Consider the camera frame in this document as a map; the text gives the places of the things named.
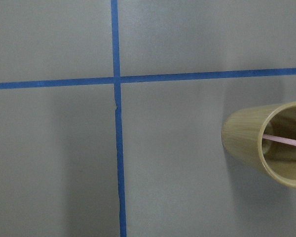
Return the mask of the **yellow ribbed cup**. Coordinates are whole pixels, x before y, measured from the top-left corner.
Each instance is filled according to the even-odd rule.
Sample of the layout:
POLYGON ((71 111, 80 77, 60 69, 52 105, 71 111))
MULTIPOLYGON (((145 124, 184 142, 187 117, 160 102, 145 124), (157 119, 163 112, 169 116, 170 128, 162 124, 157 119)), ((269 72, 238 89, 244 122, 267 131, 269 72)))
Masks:
POLYGON ((296 188, 296 147, 263 139, 263 134, 296 140, 296 102, 238 110, 222 127, 222 144, 229 154, 296 188))

